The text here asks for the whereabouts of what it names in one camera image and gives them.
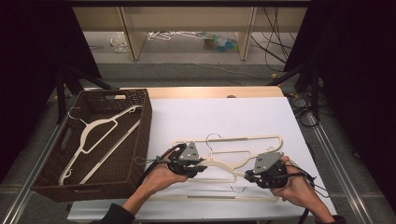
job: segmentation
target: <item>gray floor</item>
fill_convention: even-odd
[[[230,33],[212,33],[234,39]],[[253,35],[263,46],[267,42],[262,34]],[[202,40],[182,35],[172,35],[171,40],[153,39],[146,41],[138,61],[131,61],[129,53],[115,52],[109,45],[110,33],[86,33],[92,46],[92,54],[98,63],[103,81],[117,87],[154,87],[154,86],[260,86],[272,80],[272,75],[282,73],[271,70],[280,69],[283,63],[265,54],[256,44],[252,43],[246,61],[239,60],[239,54],[229,49],[218,52],[208,48]],[[282,43],[292,47],[290,34],[282,34]],[[269,45],[269,50],[276,56],[283,57],[280,47]],[[293,93],[293,84],[297,77],[280,85],[285,93]],[[82,81],[85,87],[94,87],[89,82]],[[326,105],[326,99],[321,96],[320,103]],[[347,139],[336,117],[329,107],[321,109],[320,125],[329,137],[332,147],[339,156],[347,176],[359,193],[364,206],[373,223],[395,223],[396,216],[389,207],[380,189],[371,178],[364,164],[352,156],[353,146]],[[22,185],[29,174],[42,149],[46,146],[57,120],[57,101],[53,93],[48,101],[48,109],[43,112],[35,127],[30,144],[21,151],[15,160],[6,179],[0,185],[0,220],[6,217],[7,210],[13,204]],[[334,202],[337,212],[346,217],[348,223],[359,223],[359,219],[344,193],[334,170],[324,152],[323,145],[318,140],[314,128],[301,125],[304,138],[312,147],[315,161],[326,189]],[[44,196],[32,192],[30,199],[19,217],[18,223],[72,223],[67,220],[70,203],[54,203]],[[297,223],[295,219],[274,220],[271,223]]]

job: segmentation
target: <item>basket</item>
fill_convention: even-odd
[[[71,175],[60,185],[60,176],[78,150],[86,124],[113,118],[132,105],[142,105],[143,108],[117,118],[118,124],[111,132],[109,130],[116,124],[113,121],[100,124],[88,133],[84,149],[93,147],[109,132],[90,153],[79,153],[72,165]],[[145,168],[144,165],[137,164],[135,158],[146,158],[149,148],[152,108],[147,90],[82,91],[69,112],[72,117],[67,117],[64,121],[31,190],[58,203],[130,197]],[[80,184],[97,162],[138,121],[139,125],[91,178],[85,184]]]

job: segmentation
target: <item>person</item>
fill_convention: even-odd
[[[285,163],[288,174],[299,172],[297,168],[291,165],[289,157],[284,156],[280,160]],[[130,224],[134,221],[134,215],[151,195],[186,180],[186,176],[174,174],[165,163],[161,163],[148,174],[143,184],[122,206],[111,204],[106,215],[101,220],[93,221],[91,224]],[[283,202],[289,201],[297,206],[307,208],[314,216],[317,224],[347,223],[342,216],[332,216],[327,206],[302,176],[291,176],[284,188],[270,190],[275,196],[282,198]]]

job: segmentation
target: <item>table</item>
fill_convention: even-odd
[[[228,136],[235,136],[241,133],[246,135],[280,133],[284,137],[284,145],[281,151],[290,155],[295,162],[301,164],[312,176],[317,176],[316,184],[323,186],[318,170],[313,163],[301,131],[292,114],[288,100],[283,97],[280,88],[148,88],[148,94],[153,108],[148,158],[155,157],[155,155],[161,153],[161,150],[157,149],[166,147],[170,144],[169,141],[177,137],[191,136],[191,134],[202,135],[211,131]],[[206,122],[200,122],[200,118],[205,118]],[[156,196],[173,195],[173,191],[191,193],[189,191],[191,188],[195,188],[195,192],[197,192],[199,190],[207,190],[208,186],[202,186],[202,183],[201,185],[195,185],[191,182],[186,182],[158,192]],[[263,196],[271,195],[268,189],[253,188],[251,186],[247,187],[246,194],[249,193]],[[208,192],[207,194],[209,196],[219,195],[218,192],[213,192],[213,194]],[[234,196],[239,194],[228,191],[222,195]],[[331,200],[323,198],[322,200],[329,207],[332,214],[335,214]],[[124,201],[120,199],[74,202],[68,219],[79,222],[99,219],[106,213],[111,203],[123,203]],[[182,212],[175,211],[181,207],[183,207]],[[259,220],[298,217],[303,211],[304,209],[301,207],[283,202],[257,203],[213,199],[203,201],[152,200],[147,201],[141,208],[136,215],[136,221]]]

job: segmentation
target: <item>floor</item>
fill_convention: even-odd
[[[281,76],[283,63],[277,59],[286,60],[287,55],[282,48],[274,43],[268,43],[265,37],[271,34],[255,33],[253,37],[265,49],[273,52],[275,57],[265,53],[256,43],[251,43],[246,61],[239,59],[239,54],[234,49],[227,49],[220,52],[215,47],[206,46],[202,39],[194,38],[202,33],[194,34],[172,34],[166,38],[168,40],[153,37],[148,40],[142,49],[142,54],[138,61],[132,61],[128,52],[116,52],[110,43],[115,43],[118,36],[115,33],[85,33],[88,43],[92,48],[92,55],[103,75],[103,80],[110,85],[124,86],[184,86],[191,85],[183,81],[161,82],[160,78],[149,72],[145,77],[139,77],[136,81],[127,81],[128,66],[132,68],[138,66],[152,65],[156,69],[164,69],[163,72],[175,79],[181,74],[178,70],[169,71],[170,65],[179,64],[180,68],[202,71],[201,77],[194,77],[193,85],[263,85],[271,78]],[[231,33],[211,33],[234,39]],[[293,39],[297,34],[280,34],[282,44],[292,47]],[[280,85],[285,93],[294,93],[293,84],[297,77],[291,78]],[[85,87],[92,84],[82,81]],[[309,91],[300,94],[300,97],[309,97]],[[6,179],[0,185],[0,220],[4,223],[74,223],[67,220],[70,203],[54,203],[35,192],[28,191],[22,195],[25,203],[18,204],[21,200],[21,190],[29,189],[29,180],[32,179],[30,173],[34,169],[39,169],[36,162],[42,158],[41,153],[46,147],[52,134],[56,131],[57,120],[57,101],[56,94],[49,97],[48,110],[42,114],[36,126],[36,132],[31,136],[30,144],[21,151],[20,156],[15,160],[13,167],[9,171]],[[303,100],[292,101],[291,106],[300,106]],[[320,103],[326,105],[324,95],[320,96]],[[396,216],[389,207],[386,199],[382,195],[378,186],[371,178],[364,164],[359,158],[352,154],[353,146],[350,145],[347,135],[339,125],[337,118],[332,115],[329,107],[320,109],[320,124],[318,127],[305,127],[304,120],[301,124],[301,131],[304,138],[312,148],[315,161],[328,190],[332,201],[340,215],[346,217],[347,223],[375,223],[388,224],[396,221]],[[339,163],[333,163],[331,158],[335,155]],[[361,205],[354,205],[352,202],[361,202]],[[15,214],[14,218],[7,215],[8,211],[18,209],[22,213]],[[297,223],[296,219],[273,220],[271,222],[262,221],[261,223]]]

